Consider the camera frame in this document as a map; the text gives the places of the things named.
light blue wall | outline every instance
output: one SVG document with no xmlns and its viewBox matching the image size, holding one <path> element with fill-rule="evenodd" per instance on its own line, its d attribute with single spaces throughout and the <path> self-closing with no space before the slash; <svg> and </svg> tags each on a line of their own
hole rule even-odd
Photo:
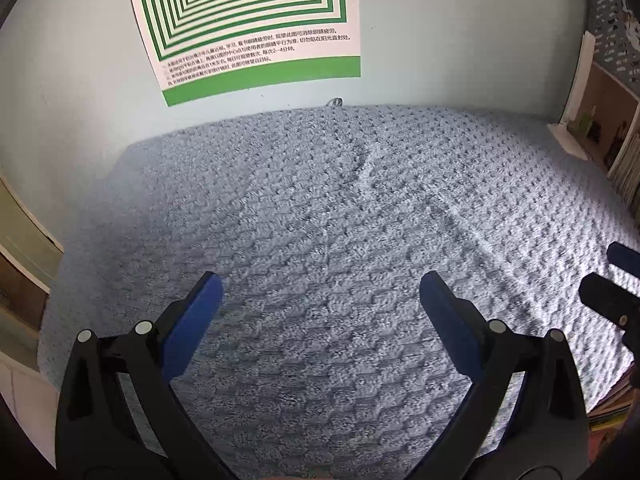
<svg viewBox="0 0 640 480">
<path fill-rule="evenodd" d="M 129 0 L 19 0 L 0 29 L 0 170 L 55 236 L 132 142 L 222 118 L 347 105 L 490 107 L 557 118 L 586 0 L 360 0 L 362 78 L 168 108 Z"/>
</svg>

